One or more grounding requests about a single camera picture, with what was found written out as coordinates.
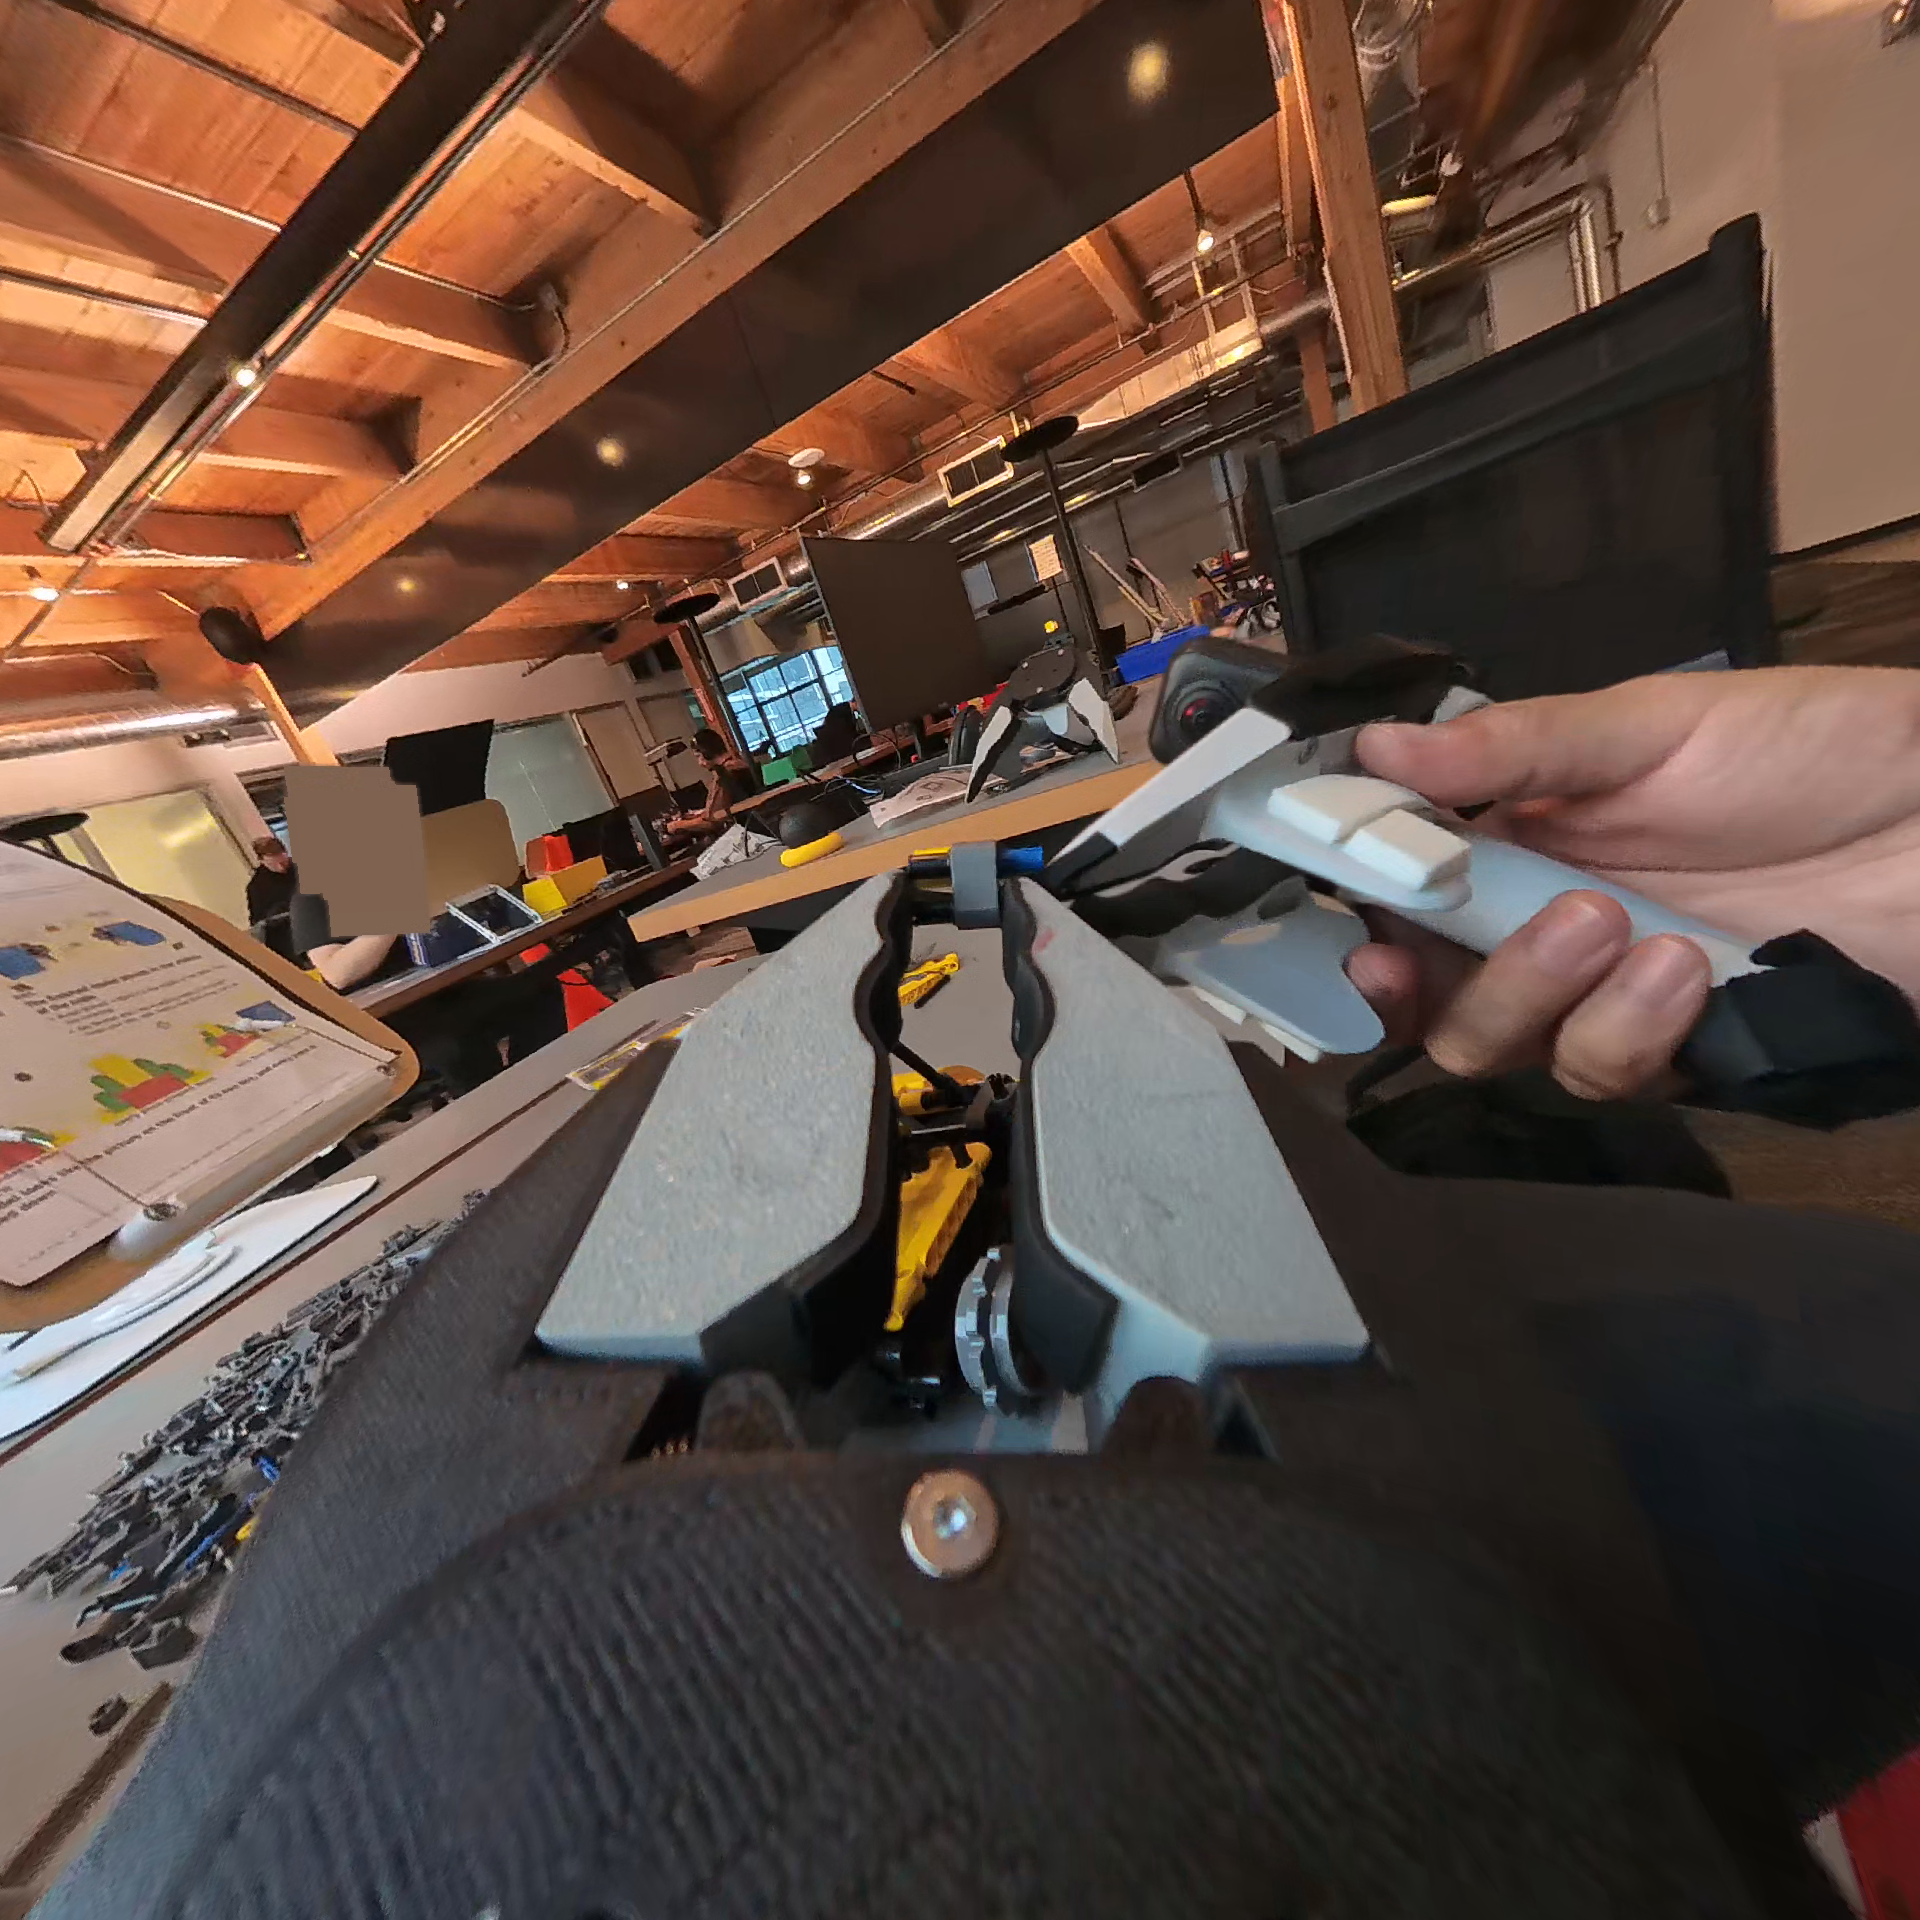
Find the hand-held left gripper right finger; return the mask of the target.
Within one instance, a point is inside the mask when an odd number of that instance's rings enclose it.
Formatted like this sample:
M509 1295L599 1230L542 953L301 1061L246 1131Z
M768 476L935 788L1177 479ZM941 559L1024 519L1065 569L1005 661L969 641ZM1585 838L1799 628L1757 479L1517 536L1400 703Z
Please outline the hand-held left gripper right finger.
M1033 879L1015 997L1013 1328L1052 1381L1213 1381L1368 1348L1226 1043Z

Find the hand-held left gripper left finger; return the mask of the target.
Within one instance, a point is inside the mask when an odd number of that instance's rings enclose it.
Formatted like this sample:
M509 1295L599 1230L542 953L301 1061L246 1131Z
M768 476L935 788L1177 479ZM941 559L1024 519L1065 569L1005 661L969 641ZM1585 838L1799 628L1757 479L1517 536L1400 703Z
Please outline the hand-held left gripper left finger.
M574 1360L847 1368L895 1291L905 875L762 960L679 1038L536 1324Z

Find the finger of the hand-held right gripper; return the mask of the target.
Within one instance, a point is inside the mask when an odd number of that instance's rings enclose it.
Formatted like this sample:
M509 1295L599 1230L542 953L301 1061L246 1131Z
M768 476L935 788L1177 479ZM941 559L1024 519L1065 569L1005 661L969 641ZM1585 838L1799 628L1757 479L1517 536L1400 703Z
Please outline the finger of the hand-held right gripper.
M1208 841L1207 821L1230 779L1266 761L1287 767L1302 744L1302 735L1263 710L1231 712L1054 855L1045 888L1074 900L1160 872Z
M1368 927L1306 877L1244 847L1190 847L1072 897L1077 917L1159 983L1314 1062L1361 1055L1384 1023L1349 976Z

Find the yellow toy vehicle model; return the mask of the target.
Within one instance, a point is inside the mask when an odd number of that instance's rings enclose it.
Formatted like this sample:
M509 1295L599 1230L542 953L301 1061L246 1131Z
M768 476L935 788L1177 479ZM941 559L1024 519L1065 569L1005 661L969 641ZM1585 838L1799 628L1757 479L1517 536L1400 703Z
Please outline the yellow toy vehicle model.
M895 1263L871 1366L933 1417L958 1395L1026 1417L1048 1383L1015 1329L1013 1147L1020 1084L894 1048Z

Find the dark grey beam blue pins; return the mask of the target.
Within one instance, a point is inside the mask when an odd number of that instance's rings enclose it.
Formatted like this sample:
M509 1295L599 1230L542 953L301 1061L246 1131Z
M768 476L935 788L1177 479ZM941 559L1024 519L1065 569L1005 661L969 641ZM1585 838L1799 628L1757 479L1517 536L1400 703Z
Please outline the dark grey beam blue pins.
M1048 855L1029 843L960 843L921 847L905 862L906 900L921 923L994 927L1000 918L1000 885L1034 879Z

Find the wooden top desk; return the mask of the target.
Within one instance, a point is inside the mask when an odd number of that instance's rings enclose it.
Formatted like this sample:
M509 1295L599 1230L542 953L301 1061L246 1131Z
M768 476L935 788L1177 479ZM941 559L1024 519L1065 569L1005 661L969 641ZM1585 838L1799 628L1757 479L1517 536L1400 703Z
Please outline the wooden top desk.
M1082 756L970 805L928 807L885 827L871 821L853 823L840 830L838 851L798 868L785 868L777 853L765 853L647 904L631 915L631 934L656 942L690 927L748 920L802 897L901 870L919 851L988 841L1026 845L1048 832L1094 817L1135 792L1157 771L1159 766L1145 751L1122 764Z

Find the grey desk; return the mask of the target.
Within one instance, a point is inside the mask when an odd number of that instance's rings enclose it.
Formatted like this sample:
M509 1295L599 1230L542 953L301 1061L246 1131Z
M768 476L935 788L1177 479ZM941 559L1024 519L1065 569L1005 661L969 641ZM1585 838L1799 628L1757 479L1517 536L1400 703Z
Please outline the grey desk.
M397 1232L442 1221L468 1192L502 1183L586 1100L570 1079L644 1025L706 1008L751 967L748 953L701 961L644 987L534 1061L381 1144L372 1189L138 1364L76 1404L54 1424L5 1449L1 1573L8 1577L65 1535L119 1463L204 1385L246 1336L356 1267ZM1 1859L5 1915L24 1915L128 1784L160 1719L178 1703L192 1662L141 1669L109 1651L69 1663L81 1588L49 1596L37 1582L1 1600Z

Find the person's right hand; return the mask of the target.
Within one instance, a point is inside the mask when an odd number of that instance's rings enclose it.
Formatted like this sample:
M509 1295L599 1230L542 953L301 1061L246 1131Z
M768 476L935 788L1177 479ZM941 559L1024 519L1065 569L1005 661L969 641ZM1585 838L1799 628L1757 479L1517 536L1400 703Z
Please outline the person's right hand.
M1917 992L1917 676L1784 664L1634 679L1366 726L1364 772L1692 920L1813 933ZM1598 893L1551 900L1489 958L1373 911L1345 976L1386 1040L1453 1077L1544 1067L1575 1097L1680 1087L1712 990L1687 942Z

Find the idle grey black gripper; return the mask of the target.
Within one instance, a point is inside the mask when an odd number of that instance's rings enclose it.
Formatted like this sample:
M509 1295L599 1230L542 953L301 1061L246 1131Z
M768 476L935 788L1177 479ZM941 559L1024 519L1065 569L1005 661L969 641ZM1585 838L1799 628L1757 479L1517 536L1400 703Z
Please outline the idle grey black gripper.
M1021 751L1085 756L1119 766L1118 721L1098 663L1074 641L1037 649L1021 661L985 710L967 766L967 805L991 779L1015 782Z

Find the black mesh office chair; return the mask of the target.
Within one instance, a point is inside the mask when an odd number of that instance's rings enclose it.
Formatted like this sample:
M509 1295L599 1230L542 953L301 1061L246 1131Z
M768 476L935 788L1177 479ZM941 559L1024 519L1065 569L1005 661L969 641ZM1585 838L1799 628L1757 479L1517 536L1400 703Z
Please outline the black mesh office chair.
M1294 659L1445 649L1497 700L1776 664L1762 222L1461 372L1250 447Z

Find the large black display screen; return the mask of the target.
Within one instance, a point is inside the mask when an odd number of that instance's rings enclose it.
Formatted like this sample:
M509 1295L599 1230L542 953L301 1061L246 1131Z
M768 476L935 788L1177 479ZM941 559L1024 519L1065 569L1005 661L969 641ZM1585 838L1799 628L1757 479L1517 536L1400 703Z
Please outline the large black display screen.
M999 676L945 539L806 535L800 553L871 731L994 695Z

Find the black pole stand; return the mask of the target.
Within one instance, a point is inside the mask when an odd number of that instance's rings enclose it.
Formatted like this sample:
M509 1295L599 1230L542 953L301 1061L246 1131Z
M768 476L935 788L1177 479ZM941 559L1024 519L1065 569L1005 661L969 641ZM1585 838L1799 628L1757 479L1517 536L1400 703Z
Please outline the black pole stand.
M1118 684L1112 671L1112 649L1103 640L1103 628L1097 622L1082 556L1072 533L1072 517L1066 512L1065 488L1056 463L1058 447L1063 447L1077 435L1077 429L1079 423L1074 415L1048 415L1007 439L1002 444L1002 456L1009 465L1039 469L1054 519L1056 550L1065 564L1072 605L1072 631L1079 638L1087 659L1092 661L1097 679L1106 689L1110 689Z

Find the wooden pillar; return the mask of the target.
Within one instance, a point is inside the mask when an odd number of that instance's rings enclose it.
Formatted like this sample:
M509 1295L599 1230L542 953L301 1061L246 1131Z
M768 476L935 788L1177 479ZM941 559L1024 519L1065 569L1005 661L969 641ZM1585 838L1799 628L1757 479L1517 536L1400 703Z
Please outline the wooden pillar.
M1322 271L1351 406L1368 413L1407 392L1399 302L1368 147L1352 21L1341 3L1281 3L1290 78L1302 95Z

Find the pile of small bricks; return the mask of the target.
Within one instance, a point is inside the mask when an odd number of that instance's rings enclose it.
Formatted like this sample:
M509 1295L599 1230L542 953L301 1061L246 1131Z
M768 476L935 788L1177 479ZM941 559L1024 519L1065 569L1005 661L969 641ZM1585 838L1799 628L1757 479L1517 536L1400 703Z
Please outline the pile of small bricks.
M119 1455L57 1544L5 1575L5 1596L81 1588L69 1663L125 1651L196 1663L234 1564L324 1395L414 1273L481 1205L393 1233L380 1254L228 1351L188 1400Z

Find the long ceiling light bar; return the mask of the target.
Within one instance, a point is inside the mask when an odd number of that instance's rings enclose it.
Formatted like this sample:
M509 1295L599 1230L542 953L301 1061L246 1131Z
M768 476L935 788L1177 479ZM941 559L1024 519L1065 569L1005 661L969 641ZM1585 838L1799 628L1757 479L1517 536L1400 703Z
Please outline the long ceiling light bar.
M604 3L448 4L381 107L49 510L70 557L119 536L249 408Z

